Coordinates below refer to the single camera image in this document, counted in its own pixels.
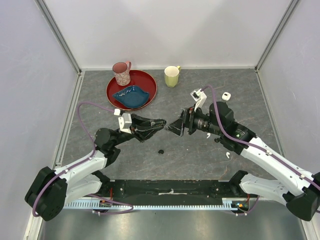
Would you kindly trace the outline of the black earbud charging case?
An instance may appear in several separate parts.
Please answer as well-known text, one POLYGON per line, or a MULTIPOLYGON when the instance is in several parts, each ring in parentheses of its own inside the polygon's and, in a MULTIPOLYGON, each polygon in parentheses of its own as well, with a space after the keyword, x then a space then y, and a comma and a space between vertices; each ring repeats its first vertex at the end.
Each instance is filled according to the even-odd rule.
POLYGON ((164 127, 167 124, 165 119, 152 119, 150 121, 151 127, 164 127))

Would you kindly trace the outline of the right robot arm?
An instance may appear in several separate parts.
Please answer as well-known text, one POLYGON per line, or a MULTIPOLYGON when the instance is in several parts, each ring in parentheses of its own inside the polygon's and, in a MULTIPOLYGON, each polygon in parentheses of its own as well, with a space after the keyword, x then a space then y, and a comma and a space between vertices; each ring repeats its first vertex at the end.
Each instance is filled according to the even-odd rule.
POLYGON ((185 108, 165 129, 180 137, 185 129, 189 135, 197 130, 217 135, 215 142, 254 162, 274 177, 268 180, 239 170, 229 184, 233 196, 246 193, 276 201, 304 221, 310 221, 318 211, 320 174, 298 167, 271 149, 253 131, 235 121, 234 112, 225 102, 212 103, 207 114, 195 106, 185 108))

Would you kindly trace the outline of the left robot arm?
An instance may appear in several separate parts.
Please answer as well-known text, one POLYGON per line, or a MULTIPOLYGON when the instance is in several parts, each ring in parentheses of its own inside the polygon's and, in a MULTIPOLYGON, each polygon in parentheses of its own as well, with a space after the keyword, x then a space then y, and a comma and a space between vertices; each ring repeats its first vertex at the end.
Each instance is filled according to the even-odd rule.
POLYGON ((100 171, 115 162, 121 152, 117 146, 132 139, 143 143, 166 123, 161 118, 123 113, 118 117, 117 129, 98 129, 89 154, 63 167, 46 166, 38 172, 24 198, 32 215, 50 221, 72 201, 91 194, 106 196, 110 191, 109 178, 100 171))

